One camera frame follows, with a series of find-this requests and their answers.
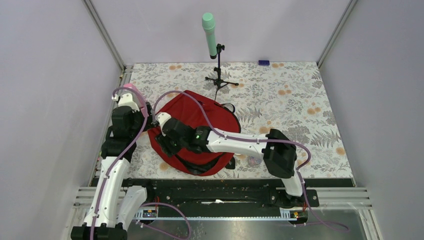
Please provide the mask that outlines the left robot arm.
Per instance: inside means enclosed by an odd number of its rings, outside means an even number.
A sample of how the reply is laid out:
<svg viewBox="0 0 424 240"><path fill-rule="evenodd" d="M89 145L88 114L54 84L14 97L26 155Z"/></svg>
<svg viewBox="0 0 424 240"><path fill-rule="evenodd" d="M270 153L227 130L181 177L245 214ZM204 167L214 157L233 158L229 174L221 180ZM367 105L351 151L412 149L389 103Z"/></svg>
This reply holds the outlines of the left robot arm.
<svg viewBox="0 0 424 240"><path fill-rule="evenodd" d="M81 226L70 232L72 240L126 240L128 228L140 205L155 200L155 192L146 186L132 186L118 202L136 140L152 123L150 103L140 110L118 106L112 110L111 125L101 146L100 176L87 215Z"/></svg>

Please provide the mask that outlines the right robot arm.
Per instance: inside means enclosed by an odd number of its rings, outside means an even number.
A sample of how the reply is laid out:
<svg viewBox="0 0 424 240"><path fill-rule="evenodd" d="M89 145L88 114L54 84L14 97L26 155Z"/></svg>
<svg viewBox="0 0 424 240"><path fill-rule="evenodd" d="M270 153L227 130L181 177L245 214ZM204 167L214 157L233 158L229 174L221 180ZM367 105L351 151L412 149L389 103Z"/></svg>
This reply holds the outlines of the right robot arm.
<svg viewBox="0 0 424 240"><path fill-rule="evenodd" d="M192 128L165 112L157 120L161 133L156 140L167 156L186 149L195 154L232 153L262 159L267 171L281 179L289 208L310 206L297 163L297 147L301 144L288 140L281 131L271 129L268 134L247 135L211 126Z"/></svg>

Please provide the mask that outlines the red backpack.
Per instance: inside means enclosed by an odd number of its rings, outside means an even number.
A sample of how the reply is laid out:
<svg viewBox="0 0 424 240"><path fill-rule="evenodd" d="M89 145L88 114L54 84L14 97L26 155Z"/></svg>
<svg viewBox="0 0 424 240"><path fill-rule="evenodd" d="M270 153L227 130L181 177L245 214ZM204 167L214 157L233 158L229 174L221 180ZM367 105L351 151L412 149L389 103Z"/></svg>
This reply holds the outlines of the red backpack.
<svg viewBox="0 0 424 240"><path fill-rule="evenodd" d="M166 103L159 111L170 114L173 118L182 121L192 127L207 126L208 123L202 113L205 111L210 123L216 129L240 133L241 125L233 110L224 105L197 94L185 90L184 94L178 94ZM194 153L185 148L174 156L167 156L161 149L155 137L161 134L160 127L151 128L147 131L150 145L154 151L171 167L194 176L211 176L225 168L232 160L232 153Z"/></svg>

